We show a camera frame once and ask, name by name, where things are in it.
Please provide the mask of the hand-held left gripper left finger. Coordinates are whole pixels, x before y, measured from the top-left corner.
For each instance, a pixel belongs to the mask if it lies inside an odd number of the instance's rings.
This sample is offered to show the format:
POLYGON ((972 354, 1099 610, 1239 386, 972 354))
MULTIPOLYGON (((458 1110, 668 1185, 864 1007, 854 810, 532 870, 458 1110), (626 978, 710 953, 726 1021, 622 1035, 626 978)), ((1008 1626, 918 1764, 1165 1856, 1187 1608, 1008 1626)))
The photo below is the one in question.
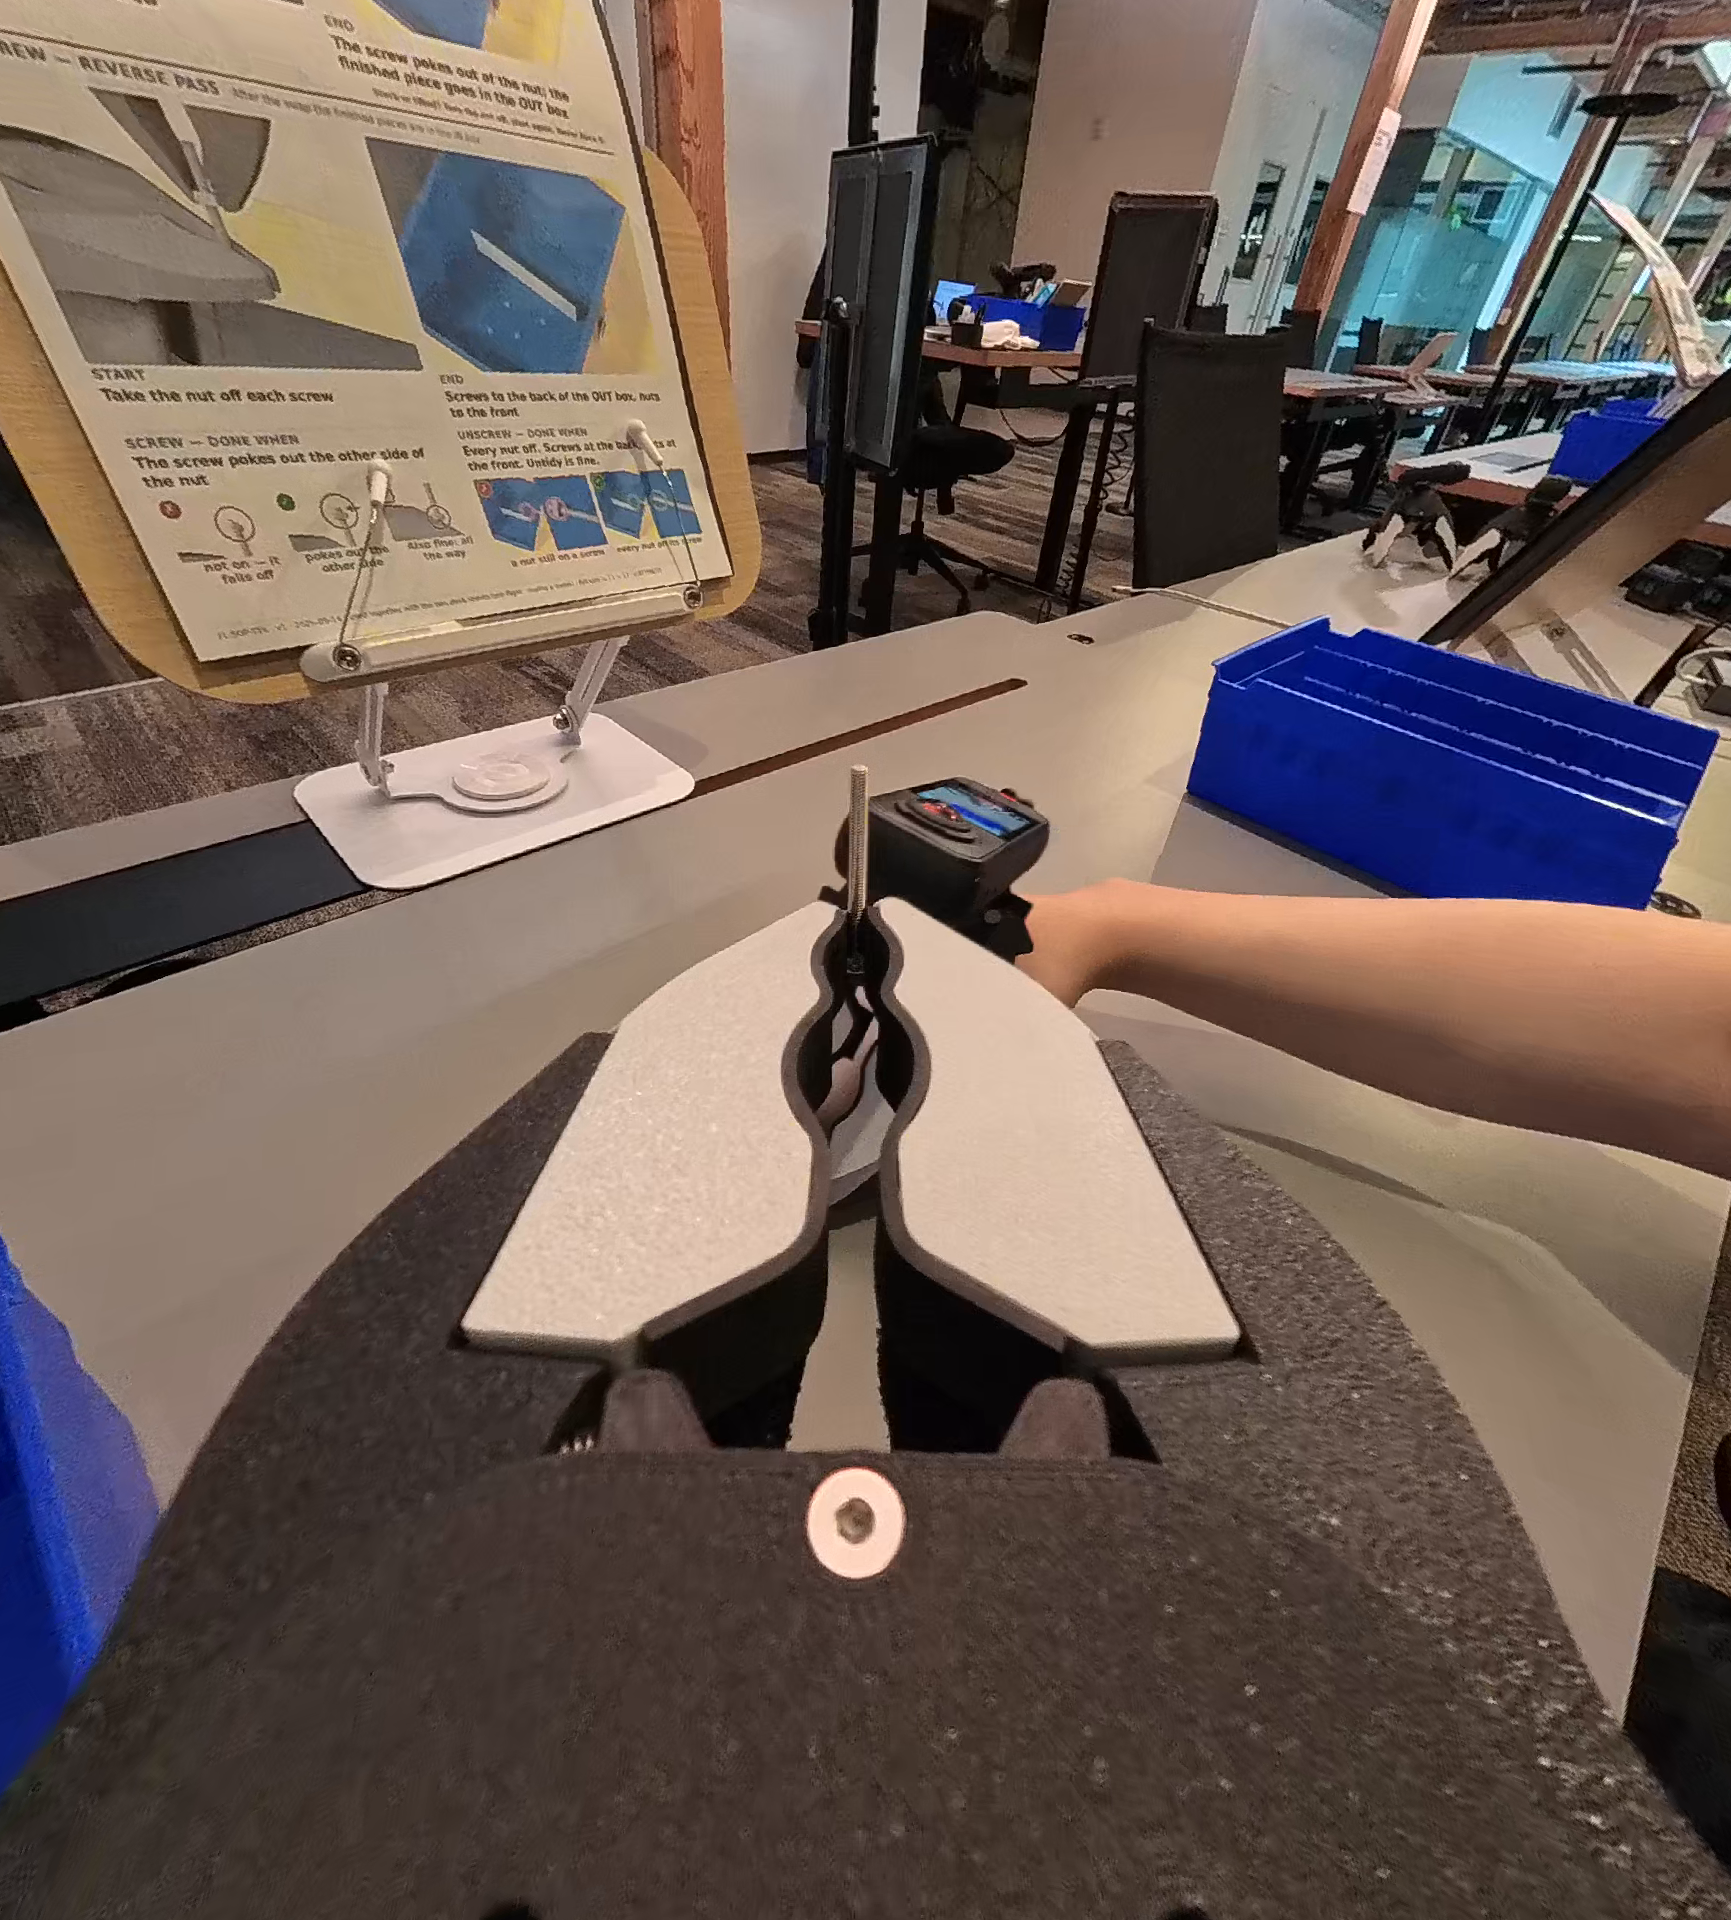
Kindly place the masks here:
POLYGON ((812 1252, 846 950, 814 902, 620 1023, 464 1313, 470 1346, 630 1365, 812 1252))

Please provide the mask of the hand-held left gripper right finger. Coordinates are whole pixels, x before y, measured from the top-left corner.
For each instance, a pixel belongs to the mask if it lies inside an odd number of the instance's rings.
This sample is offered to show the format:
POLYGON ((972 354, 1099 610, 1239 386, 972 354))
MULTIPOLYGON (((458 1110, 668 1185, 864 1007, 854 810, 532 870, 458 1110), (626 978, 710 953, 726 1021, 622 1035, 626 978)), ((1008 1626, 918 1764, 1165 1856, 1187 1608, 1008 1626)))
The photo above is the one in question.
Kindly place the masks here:
POLYGON ((914 904, 874 922, 908 1066, 878 1161, 894 1250, 1084 1366, 1231 1358, 1237 1317, 1088 1025, 914 904))

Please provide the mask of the person's right forearm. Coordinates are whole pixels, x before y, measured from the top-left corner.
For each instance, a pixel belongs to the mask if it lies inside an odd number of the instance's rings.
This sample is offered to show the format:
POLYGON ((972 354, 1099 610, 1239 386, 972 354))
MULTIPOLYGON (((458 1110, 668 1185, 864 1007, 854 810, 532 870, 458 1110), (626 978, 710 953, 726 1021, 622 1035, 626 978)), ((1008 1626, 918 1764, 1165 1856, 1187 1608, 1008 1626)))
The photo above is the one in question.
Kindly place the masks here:
POLYGON ((1099 982, 1357 1085, 1731 1182, 1731 924, 1141 889, 1099 982))

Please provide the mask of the person's right hand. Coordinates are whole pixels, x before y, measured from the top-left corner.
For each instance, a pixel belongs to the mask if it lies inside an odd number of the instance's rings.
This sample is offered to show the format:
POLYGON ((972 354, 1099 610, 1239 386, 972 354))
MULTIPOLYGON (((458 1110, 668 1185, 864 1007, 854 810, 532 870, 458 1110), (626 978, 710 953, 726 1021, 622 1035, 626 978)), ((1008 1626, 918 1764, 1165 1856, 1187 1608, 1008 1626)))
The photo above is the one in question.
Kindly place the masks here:
POLYGON ((1032 894, 1016 969, 1066 1007, 1089 993, 1139 994, 1151 913, 1163 901, 1161 889, 1127 879, 1032 894))

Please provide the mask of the black office chair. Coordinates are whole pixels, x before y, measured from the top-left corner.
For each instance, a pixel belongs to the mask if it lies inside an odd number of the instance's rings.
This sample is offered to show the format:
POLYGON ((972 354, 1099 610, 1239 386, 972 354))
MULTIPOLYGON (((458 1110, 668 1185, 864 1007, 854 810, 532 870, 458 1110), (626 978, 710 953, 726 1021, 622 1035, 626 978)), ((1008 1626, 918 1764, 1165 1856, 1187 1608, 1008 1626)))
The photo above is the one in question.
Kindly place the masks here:
POLYGON ((1012 444, 990 431, 950 419, 940 369, 926 365, 920 378, 918 419, 896 469, 894 488, 912 504, 910 523, 898 521, 898 566, 912 579, 932 572, 954 593, 954 613, 972 613, 972 589, 956 571, 954 556, 926 530, 926 508, 956 513, 956 490, 974 479, 1002 472, 1014 460, 1012 444))

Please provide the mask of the black mesh chair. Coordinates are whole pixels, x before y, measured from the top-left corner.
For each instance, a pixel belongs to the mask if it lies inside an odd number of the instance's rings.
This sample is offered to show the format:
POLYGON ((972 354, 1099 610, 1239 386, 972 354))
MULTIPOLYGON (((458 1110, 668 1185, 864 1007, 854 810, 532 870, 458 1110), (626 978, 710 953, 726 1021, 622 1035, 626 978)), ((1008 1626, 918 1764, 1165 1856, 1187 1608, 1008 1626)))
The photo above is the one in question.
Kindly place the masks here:
POLYGON ((1133 427, 1131 587, 1159 590, 1267 561, 1279 539, 1279 330, 1145 322, 1133 427))

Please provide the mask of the monitor on black floor stand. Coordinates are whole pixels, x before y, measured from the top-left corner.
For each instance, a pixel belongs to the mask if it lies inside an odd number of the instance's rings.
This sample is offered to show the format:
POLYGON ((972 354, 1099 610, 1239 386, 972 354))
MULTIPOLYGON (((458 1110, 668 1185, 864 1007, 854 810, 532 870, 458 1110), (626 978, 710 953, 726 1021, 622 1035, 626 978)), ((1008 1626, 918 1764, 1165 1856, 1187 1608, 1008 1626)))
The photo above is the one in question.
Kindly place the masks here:
POLYGON ((808 472, 824 494, 818 653, 886 630, 920 420, 940 152, 930 135, 834 152, 808 472))

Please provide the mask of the spare hand-held gripper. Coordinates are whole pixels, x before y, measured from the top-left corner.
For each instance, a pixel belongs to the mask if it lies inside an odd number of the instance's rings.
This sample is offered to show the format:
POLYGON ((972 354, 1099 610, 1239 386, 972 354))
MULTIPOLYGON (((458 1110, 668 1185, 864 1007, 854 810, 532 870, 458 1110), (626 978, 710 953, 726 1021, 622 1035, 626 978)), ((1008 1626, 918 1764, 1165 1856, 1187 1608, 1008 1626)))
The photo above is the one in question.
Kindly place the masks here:
POLYGON ((1455 550, 1449 579, 1475 580, 1495 579, 1503 565, 1511 563, 1525 546, 1539 539, 1577 492, 1567 479, 1547 475, 1521 503, 1509 507, 1483 527, 1471 542, 1455 550))
POLYGON ((1457 542, 1445 492, 1469 479, 1469 472, 1463 460, 1405 469, 1381 519, 1361 535, 1361 563, 1385 569, 1407 545, 1423 563, 1439 565, 1441 572, 1453 575, 1457 542))

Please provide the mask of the wooden pillar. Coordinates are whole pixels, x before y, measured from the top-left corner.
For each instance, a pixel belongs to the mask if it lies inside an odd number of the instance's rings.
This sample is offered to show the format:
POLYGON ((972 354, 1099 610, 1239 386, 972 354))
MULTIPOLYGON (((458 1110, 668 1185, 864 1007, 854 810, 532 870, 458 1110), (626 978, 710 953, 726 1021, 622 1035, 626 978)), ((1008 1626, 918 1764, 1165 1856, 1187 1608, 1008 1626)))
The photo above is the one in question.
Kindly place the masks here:
POLYGON ((1335 177, 1313 229, 1293 298, 1295 315, 1321 322, 1333 305, 1357 229, 1395 144, 1405 91, 1437 10, 1437 3, 1393 3, 1385 14, 1335 177))
POLYGON ((704 238, 724 336, 734 335, 726 35, 720 3, 638 3, 644 143, 686 194, 704 238))

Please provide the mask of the black-backed document stand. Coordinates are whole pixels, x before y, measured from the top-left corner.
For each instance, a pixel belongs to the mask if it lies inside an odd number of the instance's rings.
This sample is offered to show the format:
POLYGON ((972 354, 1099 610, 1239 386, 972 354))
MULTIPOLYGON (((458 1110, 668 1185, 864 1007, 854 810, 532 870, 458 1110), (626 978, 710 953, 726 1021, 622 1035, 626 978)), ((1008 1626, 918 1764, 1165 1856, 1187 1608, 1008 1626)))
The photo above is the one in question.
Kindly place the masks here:
POLYGON ((1623 587, 1697 540, 1731 548, 1731 367, 1455 601, 1421 642, 1619 701, 1627 693, 1613 669, 1645 646, 1611 630, 1613 616, 1631 613, 1623 587))

